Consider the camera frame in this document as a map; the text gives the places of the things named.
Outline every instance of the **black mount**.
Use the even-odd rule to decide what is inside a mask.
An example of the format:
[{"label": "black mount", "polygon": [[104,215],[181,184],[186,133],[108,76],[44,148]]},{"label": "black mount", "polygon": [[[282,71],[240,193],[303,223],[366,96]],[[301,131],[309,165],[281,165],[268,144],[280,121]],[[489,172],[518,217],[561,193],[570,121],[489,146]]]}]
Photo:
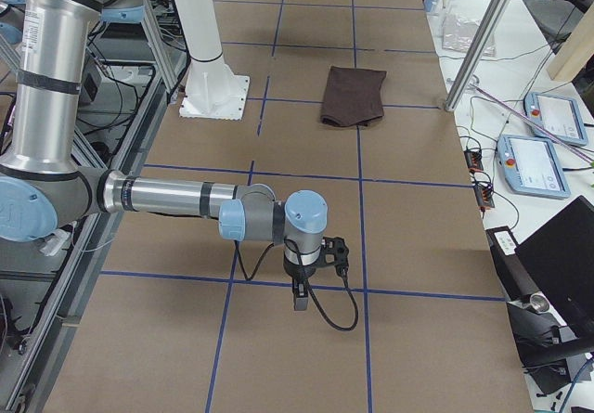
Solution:
[{"label": "black mount", "polygon": [[307,309],[307,279],[314,275],[318,268],[334,266],[336,275],[346,278],[349,270],[349,248],[340,237],[324,237],[317,260],[310,265],[299,265],[283,259],[285,272],[292,278],[293,309],[305,311]]}]

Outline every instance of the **silver arm segment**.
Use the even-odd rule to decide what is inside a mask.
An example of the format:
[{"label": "silver arm segment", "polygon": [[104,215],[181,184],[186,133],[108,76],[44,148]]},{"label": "silver arm segment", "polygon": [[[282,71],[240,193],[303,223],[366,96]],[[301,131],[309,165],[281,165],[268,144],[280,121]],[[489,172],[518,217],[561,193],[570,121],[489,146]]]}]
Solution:
[{"label": "silver arm segment", "polygon": [[137,17],[142,1],[26,0],[13,139],[0,156],[0,238],[43,238],[99,212],[216,219],[224,239],[284,244],[284,268],[304,309],[303,279],[316,270],[327,224],[326,202],[315,192],[283,202],[263,185],[126,176],[71,159],[87,34],[106,9]]}]

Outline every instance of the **brown cloth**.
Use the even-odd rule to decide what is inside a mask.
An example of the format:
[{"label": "brown cloth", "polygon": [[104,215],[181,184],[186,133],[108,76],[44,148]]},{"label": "brown cloth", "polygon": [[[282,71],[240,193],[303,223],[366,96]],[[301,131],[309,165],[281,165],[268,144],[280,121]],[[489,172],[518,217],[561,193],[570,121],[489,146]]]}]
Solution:
[{"label": "brown cloth", "polygon": [[368,125],[383,117],[380,89],[386,71],[331,67],[321,120],[339,127]]}]

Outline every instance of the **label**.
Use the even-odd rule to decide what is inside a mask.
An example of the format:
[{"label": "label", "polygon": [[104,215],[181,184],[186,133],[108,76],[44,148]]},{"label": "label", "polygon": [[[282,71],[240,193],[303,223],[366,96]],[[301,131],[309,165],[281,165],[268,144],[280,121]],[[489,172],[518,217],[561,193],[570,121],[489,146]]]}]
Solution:
[{"label": "label", "polygon": [[37,52],[41,34],[39,28],[43,22],[43,13],[40,11],[25,11],[25,22],[22,30],[21,50],[23,53]]},{"label": "label", "polygon": [[516,253],[516,243],[513,241],[513,238],[510,235],[510,232],[503,231],[503,232],[496,232],[495,239],[497,243],[499,243],[499,247],[506,255],[513,255]]}]

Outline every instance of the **electronic equipment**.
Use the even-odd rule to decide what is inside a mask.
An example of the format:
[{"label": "electronic equipment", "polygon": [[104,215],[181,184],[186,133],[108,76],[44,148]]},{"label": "electronic equipment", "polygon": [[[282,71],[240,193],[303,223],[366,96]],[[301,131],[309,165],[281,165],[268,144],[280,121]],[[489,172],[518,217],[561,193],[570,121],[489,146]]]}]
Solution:
[{"label": "electronic equipment", "polygon": [[594,206],[580,196],[516,248],[577,337],[594,337]]},{"label": "electronic equipment", "polygon": [[[562,141],[574,146],[588,144],[588,135],[577,106],[571,97],[529,93],[524,100],[526,114],[537,125],[546,128]],[[533,129],[536,136],[544,136]]]},{"label": "electronic equipment", "polygon": [[505,179],[515,193],[554,199],[571,195],[548,139],[503,135],[497,142],[497,154]]}]

